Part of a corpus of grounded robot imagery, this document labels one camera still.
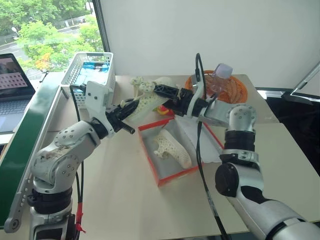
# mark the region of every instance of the red and white box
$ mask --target red and white box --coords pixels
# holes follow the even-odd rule
[[[161,129],[166,129],[188,152],[192,166],[188,169],[171,156],[160,158],[154,154],[159,145],[154,141]],[[141,145],[150,164],[151,171],[158,187],[198,169],[195,139],[197,123],[194,119],[175,116],[138,127]],[[212,130],[204,124],[201,131],[200,150],[203,163],[220,162],[219,154],[223,145]]]

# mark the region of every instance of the laptop screen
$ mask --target laptop screen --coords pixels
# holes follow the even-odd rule
[[[0,54],[0,99],[32,96],[34,88],[12,53]]]

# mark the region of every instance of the window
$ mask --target window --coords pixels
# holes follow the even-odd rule
[[[13,53],[30,80],[103,51],[92,1],[0,0],[0,54]]]

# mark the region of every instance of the white wall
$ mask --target white wall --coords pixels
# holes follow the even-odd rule
[[[190,75],[220,62],[293,88],[320,59],[319,0],[102,0],[118,75]]]

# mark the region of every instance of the laptop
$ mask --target laptop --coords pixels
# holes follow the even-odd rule
[[[0,133],[14,130],[34,94],[15,56],[0,54]]]

